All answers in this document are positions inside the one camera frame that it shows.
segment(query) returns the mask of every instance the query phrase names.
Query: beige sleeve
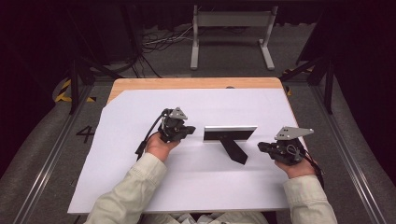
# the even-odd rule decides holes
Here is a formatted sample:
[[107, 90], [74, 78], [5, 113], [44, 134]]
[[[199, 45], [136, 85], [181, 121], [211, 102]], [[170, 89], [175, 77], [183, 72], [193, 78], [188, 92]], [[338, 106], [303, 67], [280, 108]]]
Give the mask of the beige sleeve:
[[165, 165], [145, 153], [113, 190], [97, 199], [86, 223], [137, 223], [165, 173]]
[[332, 206], [315, 175], [290, 179], [283, 187], [290, 205], [293, 224], [337, 223]]

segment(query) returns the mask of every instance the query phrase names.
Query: white paper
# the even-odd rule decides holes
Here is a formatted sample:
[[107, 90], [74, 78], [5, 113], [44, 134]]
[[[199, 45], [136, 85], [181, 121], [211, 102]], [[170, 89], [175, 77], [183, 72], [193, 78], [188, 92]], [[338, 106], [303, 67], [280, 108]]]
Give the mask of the white paper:
[[[134, 152], [155, 119], [178, 106], [188, 116], [185, 125], [196, 130], [169, 155], [168, 173], [147, 213], [289, 207], [286, 174], [257, 147], [275, 142], [283, 126], [298, 127], [283, 89], [139, 90], [124, 91], [104, 108], [68, 213], [90, 213], [135, 163]], [[204, 143], [205, 126], [258, 126], [246, 142], [237, 142], [246, 164], [232, 161], [220, 142]]]

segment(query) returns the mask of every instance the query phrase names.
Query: table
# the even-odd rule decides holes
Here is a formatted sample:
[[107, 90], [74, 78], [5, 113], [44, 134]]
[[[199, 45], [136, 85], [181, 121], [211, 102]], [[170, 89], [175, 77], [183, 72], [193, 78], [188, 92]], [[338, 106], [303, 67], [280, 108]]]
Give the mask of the table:
[[[170, 98], [172, 103], [163, 100]], [[135, 161], [140, 135], [167, 105], [180, 105], [189, 117], [186, 125], [197, 129], [169, 156], [168, 174], [146, 213], [289, 208], [282, 187], [287, 176], [257, 148], [260, 141], [274, 141], [282, 126], [297, 126], [277, 78], [131, 78], [114, 83], [68, 213], [89, 213], [96, 198], [123, 179]], [[203, 142], [204, 127], [213, 123], [258, 125], [239, 143], [249, 155], [245, 165], [231, 161], [220, 142]]]

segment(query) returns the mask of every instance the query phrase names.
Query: hand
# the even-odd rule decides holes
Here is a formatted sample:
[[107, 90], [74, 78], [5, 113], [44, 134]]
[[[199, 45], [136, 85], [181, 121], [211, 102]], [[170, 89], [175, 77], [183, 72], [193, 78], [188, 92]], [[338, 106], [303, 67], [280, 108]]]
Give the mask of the hand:
[[169, 152], [179, 143], [180, 141], [165, 143], [163, 140], [161, 140], [161, 134], [155, 133], [148, 140], [146, 152], [154, 155], [160, 159], [160, 161], [166, 161]]
[[289, 179], [303, 175], [316, 174], [314, 167], [306, 159], [303, 159], [301, 162], [292, 166], [288, 166], [280, 161], [275, 161], [275, 165], [277, 165], [280, 169], [286, 172]]

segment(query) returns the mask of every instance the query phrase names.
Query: printed number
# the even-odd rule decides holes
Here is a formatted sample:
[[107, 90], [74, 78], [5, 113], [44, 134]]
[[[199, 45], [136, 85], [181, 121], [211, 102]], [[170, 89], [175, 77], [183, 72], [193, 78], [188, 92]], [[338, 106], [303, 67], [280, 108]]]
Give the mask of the printed number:
[[87, 141], [88, 141], [88, 138], [91, 136], [91, 135], [94, 135], [95, 133], [91, 133], [91, 130], [92, 130], [92, 127], [91, 126], [87, 126], [87, 127], [85, 127], [83, 130], [81, 130], [81, 131], [79, 131], [78, 133], [76, 133], [76, 135], [83, 135], [83, 136], [85, 136], [85, 140], [84, 140], [84, 144], [85, 143], [87, 143]]

